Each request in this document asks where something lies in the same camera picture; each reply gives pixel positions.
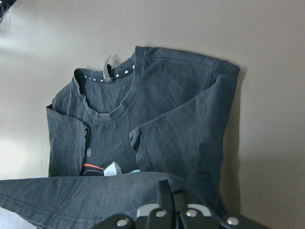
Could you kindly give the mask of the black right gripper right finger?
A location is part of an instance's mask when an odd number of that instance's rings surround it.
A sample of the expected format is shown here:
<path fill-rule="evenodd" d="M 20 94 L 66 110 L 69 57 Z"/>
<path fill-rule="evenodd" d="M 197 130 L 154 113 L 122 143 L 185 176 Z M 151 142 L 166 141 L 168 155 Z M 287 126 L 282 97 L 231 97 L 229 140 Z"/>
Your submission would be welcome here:
<path fill-rule="evenodd" d="M 186 197 L 184 192 L 177 192 L 173 194 L 174 212 L 179 214 L 187 208 Z"/>

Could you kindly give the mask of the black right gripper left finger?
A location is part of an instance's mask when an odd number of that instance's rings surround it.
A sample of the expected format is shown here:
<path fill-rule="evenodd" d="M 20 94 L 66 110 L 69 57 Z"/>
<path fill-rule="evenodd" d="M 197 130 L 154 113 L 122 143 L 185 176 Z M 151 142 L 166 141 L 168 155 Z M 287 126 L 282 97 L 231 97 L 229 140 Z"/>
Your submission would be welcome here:
<path fill-rule="evenodd" d="M 160 180 L 157 185 L 157 202 L 160 210 L 173 214 L 174 203 L 168 180 Z"/>

